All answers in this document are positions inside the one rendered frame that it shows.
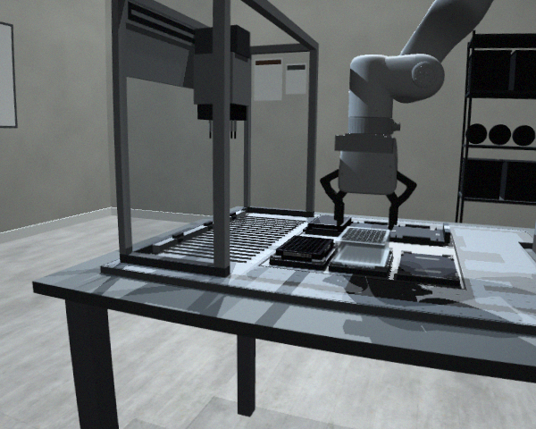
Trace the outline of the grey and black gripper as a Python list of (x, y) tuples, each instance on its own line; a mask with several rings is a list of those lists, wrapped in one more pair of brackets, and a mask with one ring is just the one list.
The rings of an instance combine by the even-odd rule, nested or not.
[[(338, 193), (330, 184), (337, 177)], [(394, 192), (398, 181), (406, 185), (405, 192), (399, 197)], [(417, 186), (414, 181), (398, 171), (396, 138), (394, 138), (392, 154), (341, 152), (339, 169), (322, 177), (320, 183), (334, 203), (334, 220), (337, 220), (337, 226), (344, 223), (342, 198), (347, 195), (346, 193), (386, 195), (391, 203), (388, 228), (390, 231), (392, 231), (393, 225), (398, 224), (398, 207), (409, 199)]]

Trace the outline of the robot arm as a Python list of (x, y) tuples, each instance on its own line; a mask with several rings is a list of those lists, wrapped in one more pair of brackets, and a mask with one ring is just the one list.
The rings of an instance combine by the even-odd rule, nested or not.
[(441, 62), (481, 22), (492, 2), (435, 0), (399, 56), (354, 58), (348, 133), (335, 135), (335, 151), (392, 154), (394, 138), (386, 135), (400, 130), (391, 119), (393, 99), (408, 104), (435, 95), (445, 79)]

